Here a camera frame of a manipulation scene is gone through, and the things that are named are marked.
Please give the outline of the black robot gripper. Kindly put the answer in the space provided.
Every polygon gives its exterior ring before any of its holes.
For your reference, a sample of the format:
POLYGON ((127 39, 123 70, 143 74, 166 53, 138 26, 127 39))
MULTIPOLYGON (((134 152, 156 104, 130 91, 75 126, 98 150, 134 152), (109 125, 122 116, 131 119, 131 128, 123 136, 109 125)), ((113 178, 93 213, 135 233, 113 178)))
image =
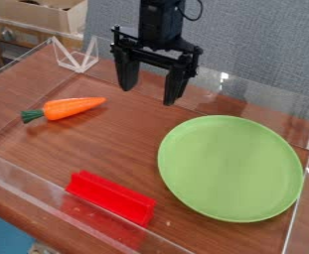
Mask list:
POLYGON ((170 106, 182 97, 190 79, 188 70, 198 66, 204 50, 182 37, 184 21, 196 22, 185 14, 186 0, 141 0, 138 27, 115 25, 110 45, 118 83, 129 91, 138 82, 139 64, 170 69, 165 80, 164 104, 170 106))

